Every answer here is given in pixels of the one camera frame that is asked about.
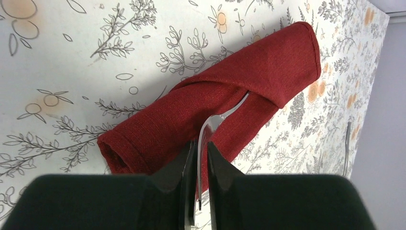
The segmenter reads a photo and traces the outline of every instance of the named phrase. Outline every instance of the fork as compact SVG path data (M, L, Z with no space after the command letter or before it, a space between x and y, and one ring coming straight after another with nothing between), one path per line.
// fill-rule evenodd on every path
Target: fork
M197 145L197 184L199 196L199 210L202 209L202 155L204 147L207 145L208 140L210 140L210 138L213 136L214 132L221 125L221 123L243 104L243 102L247 99L248 95L249 93L246 93L245 96L241 99L241 101L227 112L220 115L210 116L203 123L202 129L200 130L199 142Z

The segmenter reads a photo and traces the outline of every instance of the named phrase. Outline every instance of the red cloth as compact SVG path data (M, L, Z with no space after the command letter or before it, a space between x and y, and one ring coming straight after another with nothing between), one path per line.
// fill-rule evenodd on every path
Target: red cloth
M307 23L294 23L176 85L98 140L112 173L152 174L198 138L205 120L242 106L217 129L212 141L232 161L259 129L320 76L320 53ZM208 188L203 156L203 189Z

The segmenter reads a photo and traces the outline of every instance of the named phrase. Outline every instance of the folded napkin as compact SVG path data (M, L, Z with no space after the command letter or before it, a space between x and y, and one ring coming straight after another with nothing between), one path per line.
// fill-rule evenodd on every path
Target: folded napkin
M198 138L205 120L250 95L214 133L224 158L232 161L259 129L320 76L320 53L312 27L294 23L187 78L114 129L98 145L112 173L152 174ZM203 189L208 188L203 155Z

